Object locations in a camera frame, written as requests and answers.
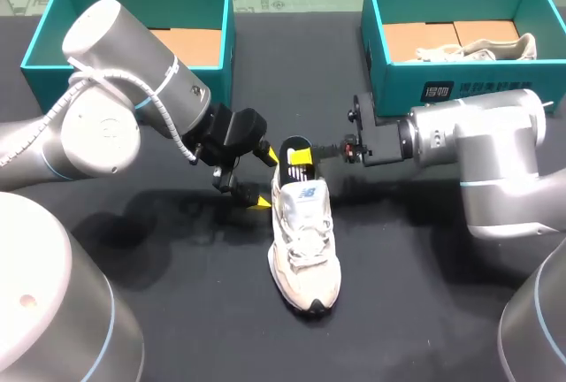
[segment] teal box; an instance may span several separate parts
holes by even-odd
[[[27,49],[21,70],[42,110],[67,90],[73,68],[61,45],[73,22],[98,0],[50,0]],[[232,0],[118,0],[146,27],[221,29],[218,66],[189,66],[212,93],[230,106],[235,27]]]
[[[536,38],[536,61],[392,62],[384,24],[513,20]],[[402,115],[422,102],[530,88],[554,111],[566,93],[566,27],[552,0],[363,0],[362,38],[376,112]],[[427,88],[446,93],[434,101]]]

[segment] cable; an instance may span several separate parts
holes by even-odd
[[[0,168],[5,167],[16,157],[21,155],[26,149],[28,149],[32,145],[32,143],[34,143],[34,141],[39,137],[39,135],[43,133],[43,131],[48,127],[53,118],[55,118],[61,110],[67,107],[69,103],[74,101],[76,96],[82,93],[82,90],[90,84],[91,83],[89,80],[83,80],[71,86],[71,88],[69,88],[69,90],[67,90],[65,94],[55,102],[49,112],[45,114],[45,116],[37,125],[35,132],[31,134],[25,141],[23,141],[14,151],[7,153],[2,158],[0,158]]]
[[[100,77],[102,79],[126,80],[126,81],[129,81],[130,83],[134,84],[135,86],[137,86],[141,90],[143,90],[143,93],[145,93],[151,99],[153,104],[156,105],[157,110],[161,114],[161,117],[163,118],[165,125],[167,126],[167,129],[169,130],[169,133],[171,134],[171,137],[172,137],[173,141],[175,142],[175,144],[177,145],[177,148],[179,148],[181,154],[183,154],[183,156],[191,162],[194,162],[196,160],[195,155],[190,150],[188,150],[187,147],[183,144],[183,141],[181,140],[179,133],[177,132],[177,128],[173,124],[171,115],[169,114],[169,112],[167,111],[165,106],[163,105],[163,102],[161,102],[161,99],[159,99],[156,92],[147,83],[145,83],[142,79],[136,77],[135,75],[128,73],[126,71],[122,71],[122,70],[92,70],[91,71],[89,69],[87,73],[85,73],[83,71],[77,73],[75,78],[92,79],[93,76],[94,77]]]
[[[122,70],[94,70],[93,68],[87,67],[82,65],[75,59],[69,60],[73,66],[80,68],[81,71],[78,73],[74,73],[69,82],[72,83],[69,90],[62,95],[55,105],[49,110],[49,112],[42,118],[36,131],[29,136],[22,144],[20,144],[13,152],[5,154],[2,158],[0,158],[0,168],[5,167],[11,161],[13,161],[16,157],[21,155],[26,149],[28,149],[32,143],[39,137],[41,133],[47,128],[47,126],[51,123],[53,118],[57,116],[57,114],[67,107],[70,103],[74,101],[76,96],[82,93],[84,88],[90,87],[93,84],[97,83],[100,84],[103,88],[106,88],[114,94],[114,90],[116,89],[113,85],[106,82],[105,79],[121,79],[126,80],[143,90],[143,92],[151,99],[153,104],[155,104],[157,110],[161,114],[169,133],[172,136],[173,141],[177,145],[177,148],[181,151],[181,154],[191,162],[196,160],[195,155],[187,149],[187,147],[183,144],[179,133],[177,132],[177,128],[172,122],[171,115],[161,102],[161,99],[157,96],[156,92],[143,80],[139,79],[138,77],[132,75],[131,73],[122,71]]]

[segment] shoe tongue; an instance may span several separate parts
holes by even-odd
[[[326,183],[323,180],[297,181],[283,185],[281,201],[291,228],[297,229],[306,219],[323,217],[326,195]]]

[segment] shoe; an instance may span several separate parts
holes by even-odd
[[[492,42],[482,39],[468,46],[447,44],[437,49],[417,49],[418,59],[409,62],[459,62],[459,61],[501,61],[535,60],[537,46],[532,34],[523,34],[513,42]]]
[[[290,164],[294,152],[308,152],[310,146],[300,136],[288,138],[281,146],[272,180],[275,239],[267,257],[287,302],[300,311],[321,314],[336,302],[341,273],[328,186],[312,162]]]

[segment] shoe logo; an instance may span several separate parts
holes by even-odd
[[[311,187],[310,189],[303,189],[299,194],[299,199],[301,198],[311,198],[315,195],[317,189],[315,187]]]

